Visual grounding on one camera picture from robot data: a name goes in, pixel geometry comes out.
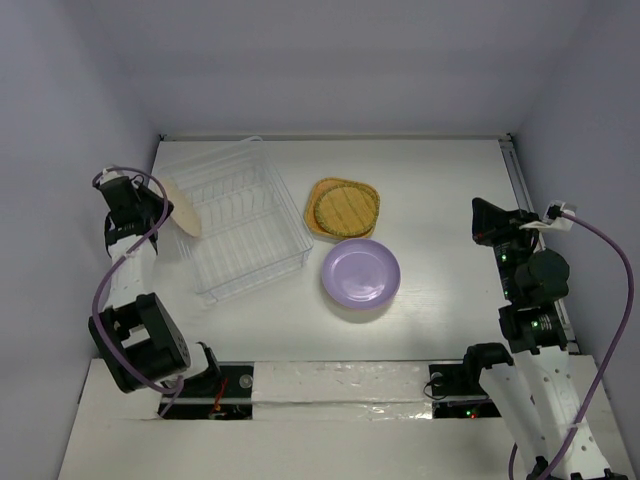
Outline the orange wooden round plate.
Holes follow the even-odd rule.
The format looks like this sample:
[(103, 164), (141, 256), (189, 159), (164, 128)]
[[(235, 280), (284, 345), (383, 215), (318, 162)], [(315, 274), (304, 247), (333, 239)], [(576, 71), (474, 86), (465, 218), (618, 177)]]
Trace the orange wooden round plate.
[(199, 238), (202, 234), (202, 222), (192, 202), (172, 180), (161, 178), (160, 184), (164, 188), (168, 200), (173, 204), (170, 215), (172, 221), (186, 235)]

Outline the purple round plate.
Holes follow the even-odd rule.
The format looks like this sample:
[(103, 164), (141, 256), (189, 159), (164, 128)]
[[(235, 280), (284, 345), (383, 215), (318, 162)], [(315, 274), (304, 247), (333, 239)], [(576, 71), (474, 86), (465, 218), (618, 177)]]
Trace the purple round plate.
[(394, 254), (368, 238), (344, 240), (323, 261), (321, 281), (327, 294), (345, 306), (373, 306), (395, 298), (401, 269)]

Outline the woven bamboo square plate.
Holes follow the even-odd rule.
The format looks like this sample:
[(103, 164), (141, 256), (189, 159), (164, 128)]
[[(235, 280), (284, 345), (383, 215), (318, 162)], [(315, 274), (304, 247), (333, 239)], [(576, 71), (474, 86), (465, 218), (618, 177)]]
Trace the woven bamboo square plate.
[(356, 182), (356, 181), (351, 181), (351, 180), (346, 180), (346, 179), (340, 179), (340, 178), (325, 178), (322, 179), (320, 181), (318, 181), (314, 187), (312, 188), (312, 191), (310, 193), (309, 196), (309, 200), (307, 202), (307, 206), (305, 209), (305, 213), (304, 213), (304, 220), (308, 226), (308, 228), (315, 234), (320, 235), (320, 236), (324, 236), (324, 237), (328, 237), (328, 238), (332, 238), (332, 239), (337, 239), (337, 240), (343, 240), (343, 239), (348, 239), (348, 238), (362, 238), (362, 237), (369, 237), (372, 235), (376, 224), (374, 225), (374, 227), (367, 233), (357, 236), (357, 237), (341, 237), (341, 236), (337, 236), (337, 235), (333, 235), (331, 233), (328, 233), (327, 231), (325, 231), (316, 221), (315, 216), (314, 216), (314, 206), (316, 201), (318, 200), (319, 196), (324, 193), (325, 191), (327, 191), (328, 189), (338, 186), (338, 185), (345, 185), (345, 184), (351, 184), (351, 185), (359, 185), (362, 186), (364, 188), (367, 188), (369, 191), (371, 191), (373, 194), (375, 194), (379, 201), (380, 201), (380, 196), (378, 194), (378, 192), (370, 185), (365, 184), (365, 183), (360, 183), (360, 182)]

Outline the pink round plate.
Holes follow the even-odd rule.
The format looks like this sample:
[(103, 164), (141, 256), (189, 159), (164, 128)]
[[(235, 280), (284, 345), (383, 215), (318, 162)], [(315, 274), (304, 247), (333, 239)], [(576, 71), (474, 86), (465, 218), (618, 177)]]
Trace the pink round plate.
[(322, 300), (326, 306), (326, 308), (331, 311), (332, 313), (335, 314), (336, 311), (339, 310), (383, 310), (386, 312), (391, 308), (391, 306), (393, 305), (395, 299), (391, 298), (388, 300), (383, 301), (382, 303), (379, 304), (374, 304), (373, 306), (369, 305), (365, 305), (363, 308), (360, 307), (351, 307), (351, 306), (345, 306), (342, 305), (341, 303), (339, 303), (338, 301), (336, 301), (334, 298), (332, 298), (329, 294), (327, 293), (323, 293), (322, 294)]

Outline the small woven bamboo plate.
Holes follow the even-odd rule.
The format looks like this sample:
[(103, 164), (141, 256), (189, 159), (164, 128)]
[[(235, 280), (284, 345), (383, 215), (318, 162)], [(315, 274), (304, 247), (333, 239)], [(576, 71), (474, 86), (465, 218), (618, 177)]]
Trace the small woven bamboo plate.
[(380, 201), (359, 185), (338, 185), (322, 193), (314, 206), (318, 224), (328, 233), (357, 237), (369, 232), (377, 222)]

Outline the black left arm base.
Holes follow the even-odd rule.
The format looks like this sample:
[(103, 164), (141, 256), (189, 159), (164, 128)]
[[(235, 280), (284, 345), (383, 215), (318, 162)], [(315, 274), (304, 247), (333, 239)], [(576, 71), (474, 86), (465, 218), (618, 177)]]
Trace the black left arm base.
[(163, 395), (157, 413), (168, 420), (250, 420), (253, 415), (253, 363), (220, 364), (221, 376), (211, 369), (185, 381), (179, 397)]

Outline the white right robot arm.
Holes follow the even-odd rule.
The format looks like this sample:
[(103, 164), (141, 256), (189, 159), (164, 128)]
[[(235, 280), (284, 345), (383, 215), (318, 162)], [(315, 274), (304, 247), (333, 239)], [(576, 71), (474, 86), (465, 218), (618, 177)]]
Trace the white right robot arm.
[(617, 479), (593, 436), (586, 411), (602, 380), (579, 395), (570, 370), (565, 329), (555, 310), (569, 293), (570, 267), (539, 246), (544, 230), (569, 230), (576, 217), (563, 203), (545, 218), (472, 201), (472, 239), (492, 249), (506, 306), (499, 310), (503, 343), (469, 347), (462, 384), (486, 392), (514, 440), (510, 455), (530, 479)]

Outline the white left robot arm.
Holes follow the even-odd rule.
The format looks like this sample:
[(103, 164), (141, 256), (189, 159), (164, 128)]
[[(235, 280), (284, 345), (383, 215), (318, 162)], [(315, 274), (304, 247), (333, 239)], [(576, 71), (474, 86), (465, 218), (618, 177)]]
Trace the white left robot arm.
[[(206, 360), (191, 365), (184, 336), (153, 291), (158, 230), (174, 209), (168, 192), (113, 169), (93, 186), (109, 208), (104, 238), (112, 266), (92, 301), (88, 327), (116, 385), (124, 393), (148, 387), (164, 395), (217, 395), (225, 379), (212, 349), (202, 344)], [(186, 379), (168, 383), (187, 369)]]

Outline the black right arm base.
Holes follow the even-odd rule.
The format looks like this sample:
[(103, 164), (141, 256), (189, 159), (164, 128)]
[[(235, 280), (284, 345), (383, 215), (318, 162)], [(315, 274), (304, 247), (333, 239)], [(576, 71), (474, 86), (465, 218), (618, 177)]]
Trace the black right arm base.
[(461, 363), (432, 363), (423, 388), (435, 419), (499, 418), (488, 394), (466, 374)]

